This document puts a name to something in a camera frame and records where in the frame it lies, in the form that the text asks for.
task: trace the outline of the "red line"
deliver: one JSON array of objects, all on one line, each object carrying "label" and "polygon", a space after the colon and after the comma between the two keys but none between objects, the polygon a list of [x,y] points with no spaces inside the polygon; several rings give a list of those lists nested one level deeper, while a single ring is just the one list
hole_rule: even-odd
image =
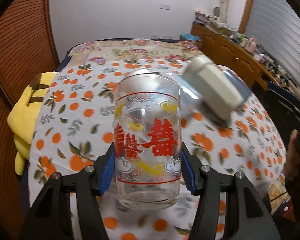
[{"label": "red line", "polygon": [[149,182],[149,183],[142,183],[142,182],[130,182],[130,181],[124,181],[121,179],[117,179],[120,182],[128,183],[128,184],[138,184],[138,185],[153,185],[153,184],[163,184],[163,183],[168,183],[168,182],[174,182],[178,179],[170,180],[170,181],[165,181],[165,182]]},{"label": "red line", "polygon": [[168,95],[168,94],[165,94],[165,93],[160,93],[160,92],[150,92],[150,91],[145,91],[145,92],[135,92],[135,93],[131,93],[131,94],[125,95],[125,96],[119,98],[119,99],[115,102],[115,104],[116,104],[120,99],[122,99],[122,98],[125,98],[125,97],[128,97],[128,96],[132,96],[132,95],[135,95],[135,94],[144,94],[144,93],[152,93],[152,94],[165,95],[165,96],[174,98],[175,100],[177,100],[177,101],[180,103],[180,100],[176,99],[174,96],[171,96],[171,95]]}]

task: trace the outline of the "metal screw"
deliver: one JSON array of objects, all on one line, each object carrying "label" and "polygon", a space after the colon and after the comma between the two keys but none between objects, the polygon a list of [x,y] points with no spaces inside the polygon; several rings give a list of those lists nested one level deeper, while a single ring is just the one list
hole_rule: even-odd
[{"label": "metal screw", "polygon": [[86,172],[92,172],[94,170],[94,167],[93,166],[87,166],[84,170]]},{"label": "metal screw", "polygon": [[244,178],[244,173],[243,172],[238,172],[236,174],[236,176],[239,178],[239,179],[243,179]]},{"label": "metal screw", "polygon": [[53,173],[53,174],[51,175],[51,178],[53,178],[53,179],[59,179],[60,176],[61,176],[61,174],[60,174],[59,172],[55,172],[55,173]]},{"label": "metal screw", "polygon": [[210,168],[208,165],[203,165],[203,166],[201,167],[201,170],[204,171],[204,172],[208,172],[208,171],[211,170],[211,168]]}]

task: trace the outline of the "light switch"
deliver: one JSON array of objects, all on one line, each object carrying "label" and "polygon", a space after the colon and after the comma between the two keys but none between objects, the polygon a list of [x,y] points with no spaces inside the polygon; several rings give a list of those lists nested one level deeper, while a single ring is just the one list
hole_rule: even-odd
[{"label": "light switch", "polygon": [[167,4],[162,4],[160,9],[163,9],[163,10],[170,10],[170,5],[167,5]]}]

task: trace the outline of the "pikachu plush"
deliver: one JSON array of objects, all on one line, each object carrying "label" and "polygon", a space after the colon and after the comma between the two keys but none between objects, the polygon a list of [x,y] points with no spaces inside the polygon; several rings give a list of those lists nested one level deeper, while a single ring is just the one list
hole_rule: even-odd
[{"label": "pikachu plush", "polygon": [[23,91],[20,99],[8,116],[8,125],[14,133],[18,150],[15,158],[16,174],[22,175],[29,159],[30,145],[39,111],[48,88],[57,72],[37,75]]}]

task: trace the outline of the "wooden wardrobe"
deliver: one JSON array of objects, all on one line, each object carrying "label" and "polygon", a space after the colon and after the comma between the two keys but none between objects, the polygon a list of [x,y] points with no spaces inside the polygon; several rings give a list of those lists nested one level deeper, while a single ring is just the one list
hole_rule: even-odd
[{"label": "wooden wardrobe", "polygon": [[48,0],[0,2],[0,224],[16,239],[23,218],[14,171],[17,150],[7,117],[32,78],[54,71],[59,62]]}]

